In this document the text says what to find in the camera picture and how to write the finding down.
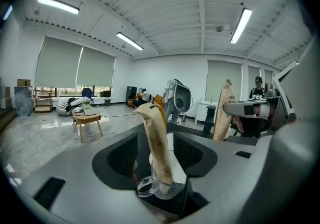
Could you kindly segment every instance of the white wall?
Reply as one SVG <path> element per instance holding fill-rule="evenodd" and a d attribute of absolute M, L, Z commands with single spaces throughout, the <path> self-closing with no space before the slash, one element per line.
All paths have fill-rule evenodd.
<path fill-rule="evenodd" d="M 276 74 L 280 72 L 279 69 L 272 66 L 237 57 L 200 54 L 165 56 L 134 60 L 131 68 L 132 73 L 134 74 L 131 85 L 137 88 L 145 87 L 153 96 L 156 94 L 163 95 L 167 81 L 178 79 L 185 86 L 190 88 L 194 106 L 188 111 L 188 116 L 195 117 L 198 107 L 197 101 L 200 99 L 204 100 L 206 95 L 208 60 L 228 61 L 242 64 L 241 100 L 247 100 L 249 96 L 248 65 L 260 67 L 262 70 L 271 70 Z"/>
<path fill-rule="evenodd" d="M 0 34 L 0 78 L 2 87 L 10 86 L 11 96 L 14 95 L 17 79 L 30 79 L 31 85 L 34 86 L 37 60 L 45 36 L 85 45 L 108 53 L 103 46 L 74 36 L 30 27 L 20 29 L 14 16 L 10 15 Z M 115 55 L 113 52 L 112 55 L 116 57 L 111 89 L 111 97 L 114 98 L 112 102 L 124 102 L 129 85 L 131 57 L 125 53 Z"/>

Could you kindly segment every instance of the white cabinet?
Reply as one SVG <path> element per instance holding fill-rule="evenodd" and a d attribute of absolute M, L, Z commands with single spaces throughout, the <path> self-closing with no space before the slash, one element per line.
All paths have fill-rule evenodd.
<path fill-rule="evenodd" d="M 207 106 L 216 106 L 216 112 L 217 112 L 217 107 L 218 107 L 218 103 L 217 102 L 210 102 L 210 101 L 198 101 L 197 102 L 197 113 L 196 113 L 196 117 L 195 117 L 195 124 L 197 124 L 197 121 L 202 121 L 204 122 L 206 120 L 207 117 Z M 216 115 L 217 113 L 214 113 L 214 122 L 216 122 Z"/>

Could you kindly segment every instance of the black cap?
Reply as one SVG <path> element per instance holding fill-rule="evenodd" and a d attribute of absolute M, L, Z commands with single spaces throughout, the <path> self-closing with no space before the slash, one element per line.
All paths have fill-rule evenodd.
<path fill-rule="evenodd" d="M 261 78 L 260 76 L 257 76 L 257 77 L 255 78 L 255 82 L 262 82 L 262 78 Z"/>

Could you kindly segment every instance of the blue chair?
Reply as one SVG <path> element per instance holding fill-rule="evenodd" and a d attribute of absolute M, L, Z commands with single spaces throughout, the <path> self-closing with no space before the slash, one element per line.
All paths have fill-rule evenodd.
<path fill-rule="evenodd" d="M 93 105 L 94 104 L 94 100 L 92 99 L 92 94 L 93 94 L 93 92 L 92 92 L 92 90 L 90 89 L 90 88 L 84 88 L 83 90 L 82 90 L 82 96 L 83 97 L 87 97 L 87 98 L 90 98 L 91 99 L 91 104 Z"/>

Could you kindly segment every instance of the glossy floor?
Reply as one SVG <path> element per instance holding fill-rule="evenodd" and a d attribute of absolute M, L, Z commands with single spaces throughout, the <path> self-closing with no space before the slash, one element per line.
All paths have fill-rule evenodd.
<path fill-rule="evenodd" d="M 141 124 L 140 114 L 125 104 L 98 106 L 102 114 L 100 137 L 97 123 L 82 126 L 83 142 L 107 139 Z M 36 170 L 63 150 L 80 146 L 78 127 L 72 125 L 72 118 L 52 113 L 33 113 L 29 117 L 17 117 L 2 133 L 0 157 L 2 166 L 11 183 L 20 183 L 30 172 Z M 203 129 L 187 119 L 184 126 Z"/>

